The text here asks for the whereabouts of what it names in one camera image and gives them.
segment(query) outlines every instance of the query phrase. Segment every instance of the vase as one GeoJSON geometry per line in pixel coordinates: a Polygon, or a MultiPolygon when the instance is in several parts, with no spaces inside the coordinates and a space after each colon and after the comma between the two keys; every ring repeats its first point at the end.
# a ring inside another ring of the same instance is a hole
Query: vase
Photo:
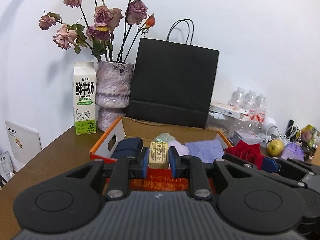
{"type": "Polygon", "coordinates": [[[103,108],[100,107],[98,115],[98,128],[106,131],[108,127],[119,117],[125,116],[123,108],[103,108]]]}
{"type": "Polygon", "coordinates": [[[125,108],[129,105],[133,64],[98,62],[96,104],[103,108],[125,108]]]}

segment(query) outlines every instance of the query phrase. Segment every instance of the white wall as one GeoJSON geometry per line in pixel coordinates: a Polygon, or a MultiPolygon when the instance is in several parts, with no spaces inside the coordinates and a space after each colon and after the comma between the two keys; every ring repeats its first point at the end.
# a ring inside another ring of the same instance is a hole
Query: white wall
{"type": "MultiPolygon", "coordinates": [[[[268,115],[283,130],[292,118],[299,126],[320,127],[320,0],[143,0],[156,25],[149,38],[164,40],[173,22],[191,18],[193,44],[220,50],[213,100],[226,102],[237,86],[267,94],[268,115]]],[[[41,31],[38,20],[46,12],[75,23],[78,8],[63,0],[0,0],[0,147],[10,149],[4,120],[37,130],[43,147],[73,124],[72,65],[92,61],[52,41],[58,26],[41,31]]],[[[107,0],[125,10],[127,0],[107,0]]],[[[93,0],[84,0],[92,24],[93,0]]],[[[115,31],[115,51],[122,26],[115,31]]],[[[182,42],[186,27],[172,32],[182,42]]],[[[129,56],[135,62],[138,42],[129,56]]],[[[15,161],[16,168],[21,164],[15,161]]]]}

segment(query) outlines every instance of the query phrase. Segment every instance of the lavender towel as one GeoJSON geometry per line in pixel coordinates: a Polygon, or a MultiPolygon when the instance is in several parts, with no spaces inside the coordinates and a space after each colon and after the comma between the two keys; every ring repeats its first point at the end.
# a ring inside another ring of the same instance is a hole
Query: lavender towel
{"type": "Polygon", "coordinates": [[[215,159],[221,159],[224,155],[221,143],[218,140],[198,141],[185,143],[189,155],[199,157],[203,163],[213,163],[215,159]]]}

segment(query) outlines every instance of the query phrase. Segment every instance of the purple bag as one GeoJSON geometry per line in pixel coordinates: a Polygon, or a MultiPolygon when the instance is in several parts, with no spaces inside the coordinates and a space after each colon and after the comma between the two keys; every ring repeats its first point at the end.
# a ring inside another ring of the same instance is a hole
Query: purple bag
{"type": "Polygon", "coordinates": [[[288,143],[281,154],[281,158],[285,160],[293,158],[303,161],[303,150],[297,143],[288,143]]]}

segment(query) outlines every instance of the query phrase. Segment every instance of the bag handle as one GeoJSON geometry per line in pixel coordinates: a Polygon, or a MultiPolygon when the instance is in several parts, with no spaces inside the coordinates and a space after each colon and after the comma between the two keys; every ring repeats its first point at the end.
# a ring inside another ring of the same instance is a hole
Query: bag handle
{"type": "Polygon", "coordinates": [[[183,19],[183,20],[178,20],[178,21],[176,21],[176,22],[171,26],[166,41],[169,41],[169,37],[170,37],[170,34],[171,34],[172,30],[173,30],[180,22],[186,22],[187,25],[188,25],[188,29],[189,29],[188,37],[187,37],[187,40],[186,40],[186,43],[185,43],[185,44],[187,44],[188,39],[189,39],[189,36],[190,36],[190,25],[189,25],[189,23],[188,23],[187,21],[190,21],[190,22],[192,23],[192,35],[191,35],[191,40],[190,40],[190,45],[191,45],[191,44],[192,44],[192,40],[193,40],[193,34],[194,34],[194,32],[195,32],[195,25],[194,25],[194,23],[193,23],[193,21],[192,21],[191,19],[183,19]]]}

